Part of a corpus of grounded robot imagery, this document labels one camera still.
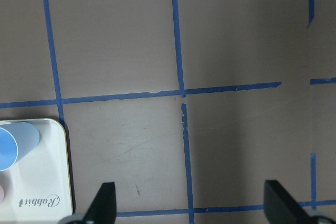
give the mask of light blue plastic cup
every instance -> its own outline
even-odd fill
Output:
[[[26,122],[0,125],[0,172],[11,168],[40,141],[35,126]]]

